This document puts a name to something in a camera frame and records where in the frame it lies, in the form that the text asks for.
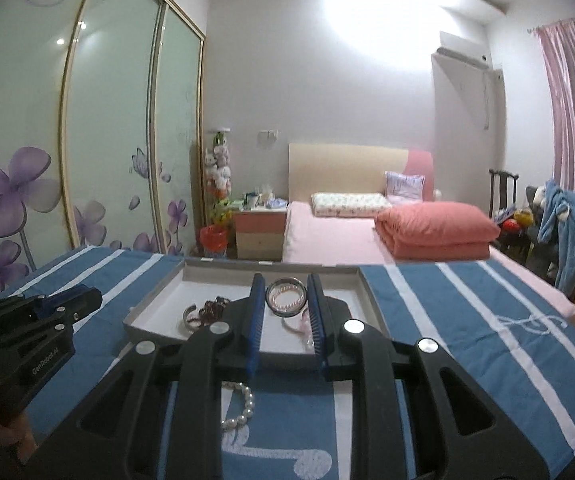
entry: pink bed sheet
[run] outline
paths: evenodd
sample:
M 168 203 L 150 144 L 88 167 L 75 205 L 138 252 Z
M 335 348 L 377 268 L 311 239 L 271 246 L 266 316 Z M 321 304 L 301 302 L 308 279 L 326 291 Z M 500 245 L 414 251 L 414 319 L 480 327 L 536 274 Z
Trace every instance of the pink bed sheet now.
M 490 247 L 490 256 L 547 300 L 575 325 L 575 305 L 549 283 Z M 305 202 L 287 209 L 283 261 L 291 264 L 386 265 L 394 258 L 380 240 L 372 218 L 317 218 Z

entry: cardboard tray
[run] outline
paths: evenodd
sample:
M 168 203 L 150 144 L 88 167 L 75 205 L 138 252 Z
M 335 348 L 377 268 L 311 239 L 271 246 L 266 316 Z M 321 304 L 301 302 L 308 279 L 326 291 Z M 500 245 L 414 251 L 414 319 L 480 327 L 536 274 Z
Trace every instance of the cardboard tray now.
M 217 296 L 232 301 L 246 298 L 257 272 L 265 278 L 266 286 L 286 276 L 306 283 L 308 274 L 317 273 L 326 296 L 345 301 L 355 319 L 388 335 L 385 321 L 359 267 L 187 258 L 124 319 L 130 341 L 149 339 L 167 345 L 188 339 L 192 334 L 183 326 L 183 312 L 187 307 L 196 304 L 201 308 L 205 301 Z M 296 328 L 300 316 L 287 322 Z M 306 348 L 303 337 L 287 329 L 282 319 L 267 306 L 261 335 L 261 362 L 291 369 L 312 368 L 317 362 L 314 351 Z

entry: nightstand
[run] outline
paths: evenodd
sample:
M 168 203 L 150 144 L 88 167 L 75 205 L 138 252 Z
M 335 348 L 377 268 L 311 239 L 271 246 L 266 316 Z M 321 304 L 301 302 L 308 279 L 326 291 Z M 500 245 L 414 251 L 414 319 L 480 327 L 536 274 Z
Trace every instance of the nightstand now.
M 279 209 L 255 207 L 234 212 L 236 250 L 240 260 L 280 261 L 287 206 Z

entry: headboard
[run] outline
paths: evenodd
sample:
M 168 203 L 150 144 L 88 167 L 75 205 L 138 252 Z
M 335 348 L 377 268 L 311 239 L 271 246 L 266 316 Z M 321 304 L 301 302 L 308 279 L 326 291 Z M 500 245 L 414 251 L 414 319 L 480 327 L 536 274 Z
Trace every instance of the headboard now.
M 424 174 L 423 200 L 433 200 L 431 153 L 349 144 L 290 144 L 288 198 L 309 203 L 316 192 L 383 193 L 386 171 Z

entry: clothes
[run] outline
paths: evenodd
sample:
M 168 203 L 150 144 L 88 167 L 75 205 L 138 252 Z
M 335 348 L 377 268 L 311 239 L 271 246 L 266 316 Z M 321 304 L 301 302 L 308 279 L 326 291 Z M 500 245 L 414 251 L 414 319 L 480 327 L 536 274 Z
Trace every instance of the clothes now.
M 555 286 L 566 296 L 575 287 L 575 193 L 561 189 L 554 180 L 545 184 L 545 210 L 538 232 L 539 243 L 548 243 L 558 222 L 559 271 Z

